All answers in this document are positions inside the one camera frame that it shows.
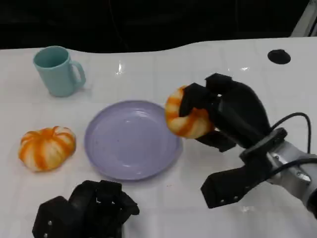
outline purple plate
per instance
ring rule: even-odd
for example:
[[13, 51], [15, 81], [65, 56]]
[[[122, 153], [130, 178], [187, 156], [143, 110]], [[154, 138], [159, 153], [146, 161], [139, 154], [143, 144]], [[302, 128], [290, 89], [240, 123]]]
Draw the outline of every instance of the purple plate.
[[167, 128], [162, 107], [126, 101], [103, 109], [90, 122], [85, 150], [104, 175], [138, 180], [171, 165], [182, 151], [182, 143]]

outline orange striped pumpkin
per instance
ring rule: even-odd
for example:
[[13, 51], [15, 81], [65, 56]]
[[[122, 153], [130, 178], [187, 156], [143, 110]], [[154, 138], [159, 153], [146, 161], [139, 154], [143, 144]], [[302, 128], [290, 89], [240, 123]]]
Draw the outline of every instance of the orange striped pumpkin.
[[54, 126], [29, 131], [21, 139], [19, 158], [33, 171], [60, 166], [75, 151], [76, 139], [67, 127]]
[[193, 108], [186, 117], [179, 117], [179, 108], [186, 86], [180, 87], [169, 96], [165, 104], [167, 127], [176, 135], [196, 139], [214, 130], [206, 109]]

